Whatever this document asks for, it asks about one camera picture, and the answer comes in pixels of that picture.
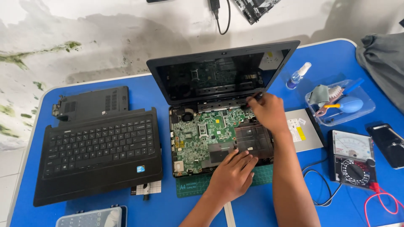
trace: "smartphone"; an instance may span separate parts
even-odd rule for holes
[[[404,167],[404,140],[389,124],[368,127],[366,131],[394,169]]]

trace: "intel core sticker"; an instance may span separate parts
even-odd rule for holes
[[[145,171],[145,166],[138,166],[136,168],[137,172],[144,172]]]

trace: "green cutting mat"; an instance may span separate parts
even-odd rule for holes
[[[255,174],[251,186],[272,183],[273,165],[255,167],[253,172]],[[208,188],[210,177],[209,174],[203,174],[175,179],[177,197],[202,195]]]

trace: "small spray bottle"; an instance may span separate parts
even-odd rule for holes
[[[298,71],[296,71],[291,78],[286,82],[286,87],[289,90],[293,90],[297,87],[297,84],[300,82],[301,79],[303,79],[304,74],[307,73],[309,68],[311,67],[310,62],[306,62],[302,68],[300,68]]]

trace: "blue tabletop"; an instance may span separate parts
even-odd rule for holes
[[[285,87],[286,80],[305,62],[311,62],[312,67],[300,82],[299,86],[290,91]],[[284,99],[286,111],[305,108],[304,96],[318,84],[332,84],[345,79],[364,78],[361,87],[376,103],[376,110],[368,115],[333,127],[321,126],[325,135],[331,129],[355,132],[367,135],[365,124],[382,121],[389,123],[392,128],[404,135],[404,116],[387,99],[383,92],[373,82],[371,77],[358,65],[355,59],[355,46],[345,40],[337,40],[299,48],[293,54],[284,69],[280,72],[269,92]],[[142,196],[130,196],[130,189],[122,189],[109,193],[84,197],[67,202],[60,202],[42,207],[33,207],[35,183],[38,174],[42,141],[45,127],[57,125],[51,116],[52,104],[57,103],[59,95],[76,95],[82,92],[113,88],[127,85],[129,87],[130,109],[156,107],[160,140],[162,143],[162,160],[164,177],[162,192],[152,194],[149,201],[142,201]],[[79,84],[55,88],[44,95],[37,115],[34,137],[23,172],[23,178],[14,208],[11,227],[21,226],[55,226],[57,219],[63,215],[72,214],[78,210],[95,210],[110,207],[112,204],[128,206],[128,227],[141,226],[178,226],[188,212],[196,204],[200,196],[177,198],[175,179],[171,175],[170,137],[168,123],[168,104],[161,94],[151,75],[116,80]],[[300,165],[306,166],[326,156],[324,149],[314,149],[298,153]],[[380,150],[375,146],[377,180],[380,186],[404,202],[404,169],[394,170],[387,163]],[[322,173],[334,191],[338,183],[330,182],[328,163],[318,164],[313,169]],[[309,173],[306,183],[311,196],[318,202],[328,198],[328,191],[320,176]],[[342,186],[329,207],[317,207],[317,213],[322,226],[366,226],[363,204],[371,195],[371,191]],[[391,210],[394,203],[385,198],[385,204]],[[242,226],[277,226],[272,202],[272,185],[255,186],[247,193],[231,202],[234,218],[238,227]],[[368,216],[372,226],[403,222],[404,212],[398,215],[387,213],[377,199],[368,203]],[[222,210],[213,220],[211,226],[227,226],[225,213]]]

